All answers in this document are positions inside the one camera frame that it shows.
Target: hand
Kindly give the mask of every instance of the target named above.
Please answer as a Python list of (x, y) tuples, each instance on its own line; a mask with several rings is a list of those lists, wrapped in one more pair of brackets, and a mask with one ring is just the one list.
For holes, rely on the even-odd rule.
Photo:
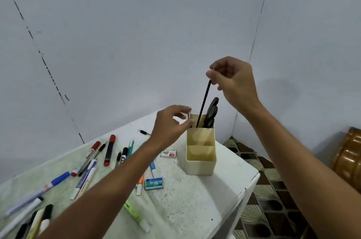
[(217, 60), (209, 68), (212, 71), (207, 71), (206, 75), (212, 84), (218, 84), (218, 90), (223, 91), (227, 101), (245, 117), (262, 106), (249, 63), (228, 56)]
[(180, 125), (173, 117), (185, 119), (186, 117), (181, 113), (190, 111), (191, 108), (181, 105), (169, 106), (159, 111), (149, 141), (159, 147), (160, 152), (168, 148), (192, 125), (192, 119), (188, 119)]

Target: right hand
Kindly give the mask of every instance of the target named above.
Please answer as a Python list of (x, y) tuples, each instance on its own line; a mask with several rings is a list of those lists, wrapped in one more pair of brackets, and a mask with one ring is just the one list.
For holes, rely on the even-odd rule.
[(218, 84), (227, 101), (245, 117), (262, 107), (257, 91), (252, 67), (249, 63), (227, 56), (209, 67), (206, 76), (212, 84)]

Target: left hand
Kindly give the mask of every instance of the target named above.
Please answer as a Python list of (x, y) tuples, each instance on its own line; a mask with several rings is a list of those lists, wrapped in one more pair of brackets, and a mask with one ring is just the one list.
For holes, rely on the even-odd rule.
[(159, 111), (149, 141), (159, 147), (160, 152), (168, 148), (192, 125), (192, 119), (180, 125), (173, 117), (185, 119), (181, 113), (190, 111), (191, 108), (182, 105), (172, 105)]

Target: white wall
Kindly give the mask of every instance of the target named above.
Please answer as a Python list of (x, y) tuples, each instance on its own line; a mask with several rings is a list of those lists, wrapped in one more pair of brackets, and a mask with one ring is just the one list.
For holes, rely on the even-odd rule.
[[(170, 104), (200, 110), (216, 59), (248, 60), (263, 0), (17, 0), (85, 142)], [(235, 110), (220, 97), (216, 138)]]
[[(361, 0), (265, 0), (256, 35), (260, 100), (326, 163), (343, 133), (361, 127), (360, 10)], [(233, 136), (265, 154), (240, 114)]]
[(0, 183), (82, 144), (13, 0), (0, 7)]

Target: black stick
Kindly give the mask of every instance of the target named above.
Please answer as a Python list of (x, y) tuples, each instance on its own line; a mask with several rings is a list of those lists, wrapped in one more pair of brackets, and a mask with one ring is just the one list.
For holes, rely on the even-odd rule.
[(207, 99), (207, 95), (208, 95), (208, 91), (209, 91), (209, 88), (210, 88), (210, 84), (211, 84), (211, 83), (212, 83), (212, 80), (210, 80), (210, 81), (208, 82), (207, 90), (205, 91), (205, 96), (204, 96), (204, 99), (203, 99), (203, 103), (202, 103), (202, 107), (201, 107), (201, 112), (199, 113), (199, 117), (198, 117), (198, 121), (197, 121), (196, 128), (198, 128), (199, 120), (201, 119), (201, 115), (202, 115), (202, 111), (203, 111), (203, 108), (204, 108), (205, 100)]

